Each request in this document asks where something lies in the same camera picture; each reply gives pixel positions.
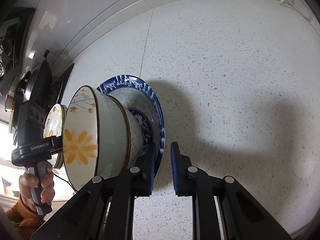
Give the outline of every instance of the cable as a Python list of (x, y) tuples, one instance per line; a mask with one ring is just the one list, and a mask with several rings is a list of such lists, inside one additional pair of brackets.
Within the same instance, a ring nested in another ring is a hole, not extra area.
[(312, 12), (300, 1), (300, 0), (297, 0), (299, 3), (301, 3), (307, 10), (308, 10), (308, 17), (305, 16), (297, 7), (295, 7), (293, 5), (292, 2), (288, 1), (288, 0), (280, 0), (280, 4), (283, 4), (284, 2), (291, 5), (293, 8), (295, 8), (303, 17), (305, 17), (309, 22), (311, 22), (312, 18), (313, 18), (313, 14)]
[(69, 184), (69, 186), (70, 186), (70, 187), (72, 187), (72, 186), (71, 186), (71, 184), (70, 184), (68, 181), (66, 181), (65, 179), (63, 179), (63, 178), (59, 177), (59, 176), (58, 176), (57, 174), (55, 174), (55, 173), (54, 173), (53, 175), (54, 175), (54, 176), (56, 176), (56, 177), (58, 177), (59, 179), (64, 180), (66, 183), (68, 183), (68, 184)]

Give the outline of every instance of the stack of dishes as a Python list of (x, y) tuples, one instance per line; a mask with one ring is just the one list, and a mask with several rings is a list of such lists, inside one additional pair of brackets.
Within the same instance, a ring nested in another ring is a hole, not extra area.
[(76, 191), (94, 176), (107, 179), (134, 166), (152, 142), (156, 173), (164, 150), (159, 101), (144, 81), (128, 75), (97, 89), (81, 87), (68, 107), (62, 134), (66, 173)]
[[(45, 121), (45, 127), (43, 131), (43, 138), (47, 138), (49, 136), (61, 136), (64, 121), (66, 118), (67, 107), (60, 104), (55, 104)], [(49, 163), (52, 164), (52, 167), (55, 169), (60, 169), (63, 166), (63, 154), (57, 153), (52, 155), (52, 158), (48, 160)]]

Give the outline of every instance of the white plate with yellow design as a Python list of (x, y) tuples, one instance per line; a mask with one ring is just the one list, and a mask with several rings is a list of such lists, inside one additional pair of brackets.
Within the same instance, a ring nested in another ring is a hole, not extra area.
[[(63, 124), (65, 120), (65, 113), (67, 112), (67, 108), (64, 105), (55, 104), (45, 121), (45, 127), (43, 131), (43, 138), (47, 138), (50, 136), (61, 136), (63, 130)], [(63, 165), (63, 156), (62, 153), (57, 153), (52, 155), (52, 158), (48, 160), (49, 163), (52, 164), (52, 167), (55, 169), (60, 169)]]

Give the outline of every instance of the blue patterned plate rim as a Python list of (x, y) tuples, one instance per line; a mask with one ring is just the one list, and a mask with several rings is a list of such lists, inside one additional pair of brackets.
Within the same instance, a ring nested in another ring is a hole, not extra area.
[(156, 156), (156, 161), (155, 161), (155, 175), (156, 175), (162, 159), (162, 155), (164, 151), (164, 143), (165, 143), (164, 116), (162, 113), (160, 102), (156, 94), (152, 90), (152, 88), (147, 83), (145, 83), (142, 79), (132, 75), (119, 75), (119, 76), (109, 78), (108, 80), (103, 82), (100, 86), (98, 86), (97, 90), (107, 95), (111, 91), (122, 88), (122, 87), (130, 87), (130, 88), (141, 91), (153, 103), (153, 106), (155, 107), (156, 112), (158, 114), (159, 126), (160, 126), (160, 142), (159, 142), (159, 152), (158, 152), (158, 155)]

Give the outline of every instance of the blue and white plate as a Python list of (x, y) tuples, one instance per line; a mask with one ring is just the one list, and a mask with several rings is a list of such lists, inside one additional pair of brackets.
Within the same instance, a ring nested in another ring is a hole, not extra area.
[(97, 90), (118, 99), (137, 119), (142, 128), (144, 154), (151, 142), (156, 144), (156, 175), (165, 140), (164, 117), (156, 94), (147, 83), (131, 75), (110, 78), (97, 87)]

